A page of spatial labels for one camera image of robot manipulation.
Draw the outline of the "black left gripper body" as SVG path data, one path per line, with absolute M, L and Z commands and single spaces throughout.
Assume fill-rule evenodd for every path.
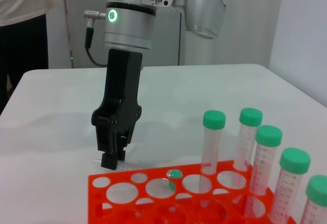
M 91 117 L 98 133 L 128 131 L 140 118 L 137 94 L 142 58 L 137 52 L 109 50 L 104 97 Z

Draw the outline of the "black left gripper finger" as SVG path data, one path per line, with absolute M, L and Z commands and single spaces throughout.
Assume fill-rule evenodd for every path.
M 118 160 L 125 160 L 125 148 L 131 142 L 132 131 L 124 131 L 118 134 Z
M 119 157 L 119 126 L 118 116 L 98 115 L 96 117 L 96 135 L 98 150 L 102 151 L 101 166 L 116 170 Z

